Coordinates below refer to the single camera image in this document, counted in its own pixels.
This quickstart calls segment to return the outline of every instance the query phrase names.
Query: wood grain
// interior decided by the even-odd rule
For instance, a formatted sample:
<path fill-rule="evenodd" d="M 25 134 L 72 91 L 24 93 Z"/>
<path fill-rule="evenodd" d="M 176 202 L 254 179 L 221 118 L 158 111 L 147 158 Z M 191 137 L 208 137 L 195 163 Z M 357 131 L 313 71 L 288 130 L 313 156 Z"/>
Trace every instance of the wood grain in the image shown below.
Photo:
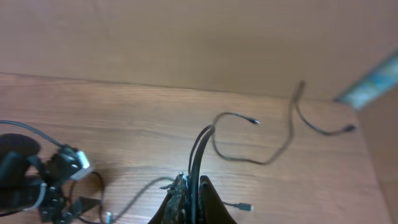
<path fill-rule="evenodd" d="M 287 133 L 286 98 L 18 75 L 0 75 L 0 96 L 1 119 L 33 125 L 88 154 L 104 175 L 105 207 L 114 213 L 148 181 L 186 172 L 197 134 L 220 112 L 243 113 L 262 123 L 221 120 L 217 140 L 225 154 L 265 160 Z M 336 103 L 303 101 L 302 110 L 325 129 L 357 123 L 351 109 Z M 251 213 L 228 208 L 233 218 L 238 223 L 390 223 L 361 132 L 329 138 L 297 118 L 293 144 L 268 167 L 227 162 L 207 147 L 201 174 L 210 176 L 223 200 L 255 206 Z M 54 146 L 27 131 L 0 126 L 0 132 L 39 139 L 42 159 L 54 153 Z M 98 196 L 90 180 L 83 180 L 77 195 Z M 120 223 L 147 223 L 164 196 L 151 188 Z M 95 212 L 87 215 L 95 219 Z M 39 223 L 39 218 L 32 211 L 1 222 Z"/>

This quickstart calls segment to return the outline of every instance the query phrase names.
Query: wall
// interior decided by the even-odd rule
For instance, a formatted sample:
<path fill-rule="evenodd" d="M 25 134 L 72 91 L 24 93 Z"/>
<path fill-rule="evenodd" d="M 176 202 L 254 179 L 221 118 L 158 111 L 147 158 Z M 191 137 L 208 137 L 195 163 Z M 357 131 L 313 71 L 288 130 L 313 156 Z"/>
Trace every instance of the wall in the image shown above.
<path fill-rule="evenodd" d="M 396 0 L 0 0 L 0 72 L 332 99 L 398 46 Z"/>
<path fill-rule="evenodd" d="M 358 116 L 391 217 L 398 223 L 398 87 Z"/>

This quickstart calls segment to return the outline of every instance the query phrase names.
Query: wooden surface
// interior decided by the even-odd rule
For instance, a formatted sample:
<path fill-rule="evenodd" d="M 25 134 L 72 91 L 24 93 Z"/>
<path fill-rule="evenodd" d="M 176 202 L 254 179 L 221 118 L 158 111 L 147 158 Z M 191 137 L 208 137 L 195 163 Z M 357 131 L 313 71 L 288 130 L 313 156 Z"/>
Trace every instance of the wooden surface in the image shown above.
<path fill-rule="evenodd" d="M 150 180 L 186 172 L 197 134 L 220 112 L 235 111 L 262 123 L 223 119 L 217 131 L 220 150 L 265 160 L 285 140 L 287 103 L 266 96 L 0 75 L 1 119 L 33 125 L 85 151 L 104 175 L 106 211 L 114 213 Z M 303 101 L 302 110 L 325 129 L 357 123 L 344 105 Z M 228 208 L 233 218 L 238 223 L 390 223 L 361 132 L 329 138 L 297 118 L 293 144 L 268 167 L 224 161 L 207 147 L 201 174 L 210 176 L 223 200 L 255 206 L 253 212 Z M 20 128 L 0 126 L 0 132 L 35 137 L 43 146 L 42 159 L 54 153 L 53 145 Z M 90 179 L 77 191 L 98 196 Z M 151 188 L 120 223 L 147 223 L 164 196 Z M 39 223 L 39 218 L 31 211 L 1 223 Z"/>
<path fill-rule="evenodd" d="M 358 113 L 381 189 L 394 223 L 398 223 L 398 88 Z"/>
<path fill-rule="evenodd" d="M 0 72 L 330 100 L 398 47 L 396 0 L 0 0 Z"/>

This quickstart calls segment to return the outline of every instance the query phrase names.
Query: cable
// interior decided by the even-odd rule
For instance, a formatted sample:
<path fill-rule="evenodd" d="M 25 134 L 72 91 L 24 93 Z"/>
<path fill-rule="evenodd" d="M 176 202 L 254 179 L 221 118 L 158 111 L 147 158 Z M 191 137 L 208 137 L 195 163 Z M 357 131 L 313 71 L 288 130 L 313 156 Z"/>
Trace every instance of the cable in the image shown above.
<path fill-rule="evenodd" d="M 225 156 L 222 153 L 220 153 L 220 151 L 217 148 L 216 145 L 216 136 L 215 133 L 214 135 L 211 137 L 211 141 L 213 143 L 213 148 L 216 151 L 216 153 L 223 159 L 227 160 L 227 161 L 238 161 L 238 162 L 251 162 L 254 164 L 258 164 L 258 165 L 269 165 L 271 163 L 273 163 L 275 160 L 277 160 L 279 158 L 280 155 L 282 155 L 287 148 L 290 146 L 290 144 L 292 143 L 293 139 L 294 139 L 294 125 L 293 125 L 293 110 L 296 109 L 298 115 L 300 116 L 301 120 L 310 128 L 312 128 L 314 131 L 326 135 L 326 136 L 336 136 L 339 134 L 343 134 L 343 133 L 348 133 L 348 132 L 352 132 L 354 131 L 356 128 L 354 125 L 349 124 L 347 126 L 345 126 L 344 128 L 342 128 L 341 130 L 337 130 L 337 131 L 324 131 L 320 128 L 315 127 L 314 125 L 312 125 L 311 123 L 309 123 L 303 116 L 303 114 L 301 113 L 300 107 L 299 107 L 299 101 L 303 95 L 304 92 L 304 87 L 305 87 L 305 82 L 304 81 L 300 81 L 298 84 L 297 89 L 294 91 L 294 94 L 292 95 L 291 99 L 290 99 L 290 103 L 289 103 L 289 108 L 288 108 L 288 118 L 287 118 L 287 125 L 288 125 L 288 134 L 287 134 L 287 138 L 285 140 L 285 142 L 281 145 L 280 148 L 278 148 L 278 150 L 266 161 L 262 162 L 262 161 L 255 161 L 252 159 L 245 159 L 245 158 L 237 158 L 237 157 L 231 157 L 231 156 Z M 233 116 L 237 116 L 243 119 L 248 120 L 250 123 L 252 124 L 260 124 L 260 122 L 254 118 L 250 118 L 238 113 L 231 113 L 231 112 L 224 112 L 224 113 L 220 113 L 219 115 L 217 115 L 214 120 L 213 120 L 213 126 L 216 127 L 217 122 L 226 115 L 233 115 Z"/>
<path fill-rule="evenodd" d="M 195 154 L 195 158 L 194 158 L 193 164 L 192 164 L 192 174 L 190 175 L 190 178 L 189 178 L 190 211 L 188 211 L 188 212 L 189 212 L 191 224 L 196 224 L 196 222 L 197 222 L 198 186 L 199 186 L 199 173 L 200 173 L 201 159 L 202 159 L 203 153 L 205 151 L 207 142 L 215 131 L 215 127 L 210 126 L 209 129 L 207 129 L 207 127 L 205 127 L 204 130 L 208 130 L 208 131 L 199 143 L 198 150 L 197 150 L 197 153 Z"/>
<path fill-rule="evenodd" d="M 52 144 L 54 144 L 54 145 L 56 145 L 58 147 L 63 147 L 63 145 L 61 143 L 57 142 L 56 140 L 54 140 L 50 136 L 44 134 L 42 131 L 39 131 L 38 129 L 35 129 L 32 126 L 29 126 L 27 124 L 24 124 L 24 123 L 21 123 L 21 122 L 17 122 L 17 121 L 8 121 L 8 120 L 0 120 L 0 124 L 10 124 L 10 125 L 15 125 L 15 126 L 18 126 L 18 127 L 22 127 L 22 128 L 28 129 L 29 131 L 32 131 L 33 133 L 38 134 L 42 138 L 50 141 Z"/>
<path fill-rule="evenodd" d="M 0 217 L 6 217 L 9 215 L 13 215 L 13 214 L 17 214 L 18 212 L 21 212 L 22 210 L 18 210 L 18 211 L 11 211 L 11 212 L 4 212 L 0 214 Z"/>
<path fill-rule="evenodd" d="M 126 205 L 126 207 L 122 210 L 122 212 L 119 213 L 113 220 L 112 223 L 117 222 L 131 207 L 134 205 L 134 203 L 139 199 L 139 197 L 152 185 L 156 184 L 157 182 L 161 180 L 170 180 L 172 178 L 170 177 L 158 177 L 155 180 L 149 182 L 147 185 L 144 186 L 137 194 L 134 196 L 134 198 Z"/>
<path fill-rule="evenodd" d="M 280 155 L 282 155 L 286 149 L 289 147 L 290 143 L 292 143 L 293 138 L 294 138 L 294 126 L 293 126 L 293 108 L 294 108 L 294 103 L 297 100 L 297 93 L 298 90 L 295 91 L 295 93 L 293 94 L 293 97 L 290 100 L 289 103 L 289 108 L 288 108 L 288 119 L 287 119 L 287 125 L 288 125 L 288 133 L 287 133 L 287 138 L 285 140 L 285 142 L 281 145 L 280 148 L 278 148 L 278 150 L 266 161 L 262 162 L 262 161 L 255 161 L 252 159 L 246 159 L 246 158 L 238 158 L 238 157 L 231 157 L 231 156 L 225 156 L 222 153 L 220 153 L 220 151 L 217 148 L 216 145 L 216 136 L 215 133 L 213 134 L 213 136 L 211 137 L 211 142 L 213 143 L 213 148 L 216 151 L 216 153 L 223 159 L 227 160 L 227 161 L 236 161 L 236 162 L 251 162 L 254 164 L 258 164 L 258 165 L 269 165 L 271 163 L 273 163 L 275 160 L 277 160 L 279 158 Z M 231 112 L 224 112 L 224 113 L 220 113 L 219 115 L 217 115 L 214 120 L 213 120 L 213 126 L 216 128 L 217 122 L 226 115 L 233 115 L 233 116 L 237 116 L 243 119 L 248 120 L 250 123 L 252 124 L 260 124 L 260 122 L 254 118 L 250 118 L 238 113 L 231 113 Z"/>
<path fill-rule="evenodd" d="M 98 172 L 94 171 L 92 172 L 92 174 L 94 174 L 95 176 L 97 176 L 99 183 L 101 185 L 101 198 L 100 198 L 100 204 L 99 204 L 99 208 L 98 208 L 98 216 L 99 216 L 99 223 L 98 222 L 91 222 L 91 221 L 87 221 L 82 217 L 78 217 L 78 219 L 86 224 L 105 224 L 104 220 L 102 219 L 102 211 L 103 211 L 103 204 L 104 204 L 104 195 L 105 195 L 105 183 L 104 183 L 104 179 L 102 178 L 101 174 L 99 174 Z M 75 189 L 75 186 L 77 184 L 77 181 L 74 181 L 72 183 L 72 185 L 69 188 L 69 197 L 68 197 L 68 201 L 69 204 L 72 205 L 73 203 L 73 191 Z"/>
<path fill-rule="evenodd" d="M 228 202 L 223 202 L 224 205 L 227 206 L 232 206 L 234 208 L 238 208 L 240 210 L 244 211 L 253 211 L 254 207 L 251 204 L 248 203 L 228 203 Z"/>
<path fill-rule="evenodd" d="M 313 129 L 317 133 L 320 133 L 320 134 L 325 135 L 325 136 L 336 136 L 336 135 L 339 135 L 339 134 L 352 132 L 352 131 L 354 131 L 356 129 L 356 127 L 354 125 L 348 124 L 345 127 L 341 128 L 339 130 L 336 130 L 336 131 L 325 131 L 325 130 L 322 130 L 322 129 L 318 128 L 318 127 L 315 127 L 313 124 L 311 124 L 309 121 L 307 121 L 307 119 L 304 118 L 304 115 L 302 114 L 302 112 L 300 110 L 300 107 L 299 107 L 299 102 L 300 102 L 301 97 L 302 97 L 302 95 L 304 93 L 304 89 L 305 89 L 305 81 L 301 80 L 298 83 L 297 96 L 296 96 L 296 100 L 294 102 L 294 106 L 295 106 L 295 109 L 296 109 L 296 112 L 297 112 L 298 116 L 300 117 L 300 119 L 308 127 Z"/>
<path fill-rule="evenodd" d="M 104 186 L 104 180 L 101 176 L 101 174 L 99 174 L 98 172 L 92 172 L 92 174 L 96 175 L 101 183 L 101 203 L 99 205 L 99 209 L 98 209 L 98 216 L 99 216 L 99 222 L 91 222 L 91 221 L 87 221 L 82 217 L 78 217 L 78 219 L 86 224 L 105 224 L 105 222 L 102 219 L 102 212 L 103 212 L 103 202 L 104 202 L 104 192 L 105 192 L 105 186 Z M 115 223 L 117 222 L 133 205 L 134 203 L 137 202 L 138 198 L 152 185 L 154 185 L 155 183 L 161 181 L 161 180 L 170 180 L 170 181 L 174 181 L 173 178 L 171 177 L 159 177 L 151 182 L 149 182 L 147 185 L 144 186 L 143 189 L 141 189 L 135 196 L 134 198 L 126 205 L 126 207 L 124 207 L 124 209 L 119 213 L 119 215 L 117 215 L 111 223 Z M 75 185 L 76 185 L 77 181 L 74 181 L 72 183 L 72 185 L 69 188 L 69 203 L 72 204 L 73 201 L 73 191 L 75 189 Z"/>
<path fill-rule="evenodd" d="M 195 143 L 193 144 L 193 147 L 191 149 L 191 153 L 189 155 L 189 164 L 188 164 L 188 175 L 191 173 L 191 164 L 192 164 L 192 157 L 193 157 L 193 152 L 195 152 L 195 149 L 197 148 L 197 144 L 200 140 L 200 138 L 204 135 L 207 130 L 209 130 L 212 127 L 212 125 L 208 125 L 205 127 L 198 135 L 197 139 L 195 140 Z"/>

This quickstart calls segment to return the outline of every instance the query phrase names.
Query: cable connector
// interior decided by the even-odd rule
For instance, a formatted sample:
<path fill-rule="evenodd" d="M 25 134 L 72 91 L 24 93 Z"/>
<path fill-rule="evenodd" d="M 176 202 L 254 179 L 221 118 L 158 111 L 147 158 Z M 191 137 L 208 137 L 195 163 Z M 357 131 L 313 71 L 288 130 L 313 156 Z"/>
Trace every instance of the cable connector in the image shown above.
<path fill-rule="evenodd" d="M 348 133 L 348 132 L 353 132 L 353 131 L 355 131 L 355 129 L 356 129 L 356 127 L 355 127 L 354 125 L 349 124 L 349 125 L 347 125 L 347 126 L 345 126 L 345 127 L 343 128 L 343 131 Z"/>
<path fill-rule="evenodd" d="M 238 208 L 240 210 L 244 210 L 244 211 L 253 211 L 254 210 L 254 207 L 248 203 L 234 204 L 234 207 Z"/>

